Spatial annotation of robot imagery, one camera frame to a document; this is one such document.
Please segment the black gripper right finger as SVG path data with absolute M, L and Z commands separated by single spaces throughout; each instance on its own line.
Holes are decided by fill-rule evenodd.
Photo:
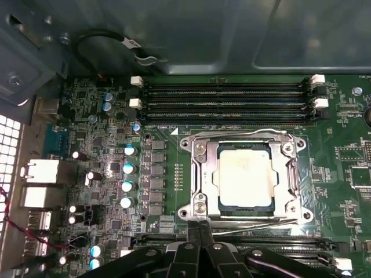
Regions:
M 266 248 L 251 248 L 243 258 L 224 243 L 217 243 L 207 221 L 200 222 L 200 237 L 217 277 L 344 277 L 335 267 L 313 268 Z

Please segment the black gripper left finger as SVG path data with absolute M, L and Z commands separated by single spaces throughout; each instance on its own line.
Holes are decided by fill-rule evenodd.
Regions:
M 169 245 L 165 253 L 142 247 L 98 268 L 98 277 L 198 277 L 201 223 L 189 221 L 187 241 Z

